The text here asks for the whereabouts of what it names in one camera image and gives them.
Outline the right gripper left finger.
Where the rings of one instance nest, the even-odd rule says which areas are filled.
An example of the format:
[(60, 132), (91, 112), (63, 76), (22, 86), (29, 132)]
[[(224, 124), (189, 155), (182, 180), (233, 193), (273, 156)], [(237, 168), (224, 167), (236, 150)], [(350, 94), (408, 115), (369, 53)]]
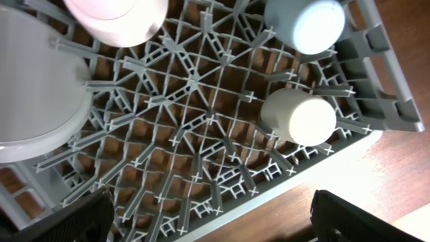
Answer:
[(10, 235), (9, 242), (106, 241), (113, 221), (113, 196), (104, 186)]

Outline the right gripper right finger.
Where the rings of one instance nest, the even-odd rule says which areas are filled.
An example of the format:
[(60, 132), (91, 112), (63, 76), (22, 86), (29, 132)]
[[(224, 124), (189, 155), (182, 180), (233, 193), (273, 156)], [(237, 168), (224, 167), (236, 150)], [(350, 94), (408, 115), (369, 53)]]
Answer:
[(319, 241), (420, 242), (327, 190), (314, 193), (310, 213)]

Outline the small white cup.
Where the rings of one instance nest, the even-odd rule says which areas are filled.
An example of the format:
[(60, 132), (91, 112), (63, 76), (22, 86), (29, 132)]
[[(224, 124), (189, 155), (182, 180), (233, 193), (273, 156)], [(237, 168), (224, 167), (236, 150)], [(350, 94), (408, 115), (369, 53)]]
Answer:
[(297, 89), (280, 89), (270, 94), (260, 117), (278, 137), (307, 147), (328, 140), (337, 123), (328, 101)]

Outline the grey plate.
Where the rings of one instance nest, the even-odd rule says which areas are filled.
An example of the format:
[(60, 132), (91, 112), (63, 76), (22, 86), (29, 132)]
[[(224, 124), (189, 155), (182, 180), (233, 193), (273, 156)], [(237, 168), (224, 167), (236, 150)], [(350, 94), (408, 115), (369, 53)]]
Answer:
[(92, 104), (86, 62), (54, 47), (62, 35), (1, 6), (1, 162), (49, 153), (86, 122)]

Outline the blue cup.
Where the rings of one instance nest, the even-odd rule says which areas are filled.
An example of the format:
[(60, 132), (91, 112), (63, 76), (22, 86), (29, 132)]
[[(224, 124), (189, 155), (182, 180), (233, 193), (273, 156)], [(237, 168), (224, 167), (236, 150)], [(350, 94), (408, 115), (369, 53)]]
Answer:
[(280, 42), (307, 55), (330, 48), (345, 27), (337, 0), (268, 0), (263, 17)]

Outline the pink bowl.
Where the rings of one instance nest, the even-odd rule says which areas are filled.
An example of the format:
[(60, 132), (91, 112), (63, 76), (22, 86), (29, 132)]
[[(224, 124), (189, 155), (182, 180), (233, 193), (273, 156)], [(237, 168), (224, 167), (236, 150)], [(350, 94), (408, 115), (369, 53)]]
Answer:
[(120, 48), (152, 38), (169, 7), (168, 0), (64, 0), (64, 4), (95, 39)]

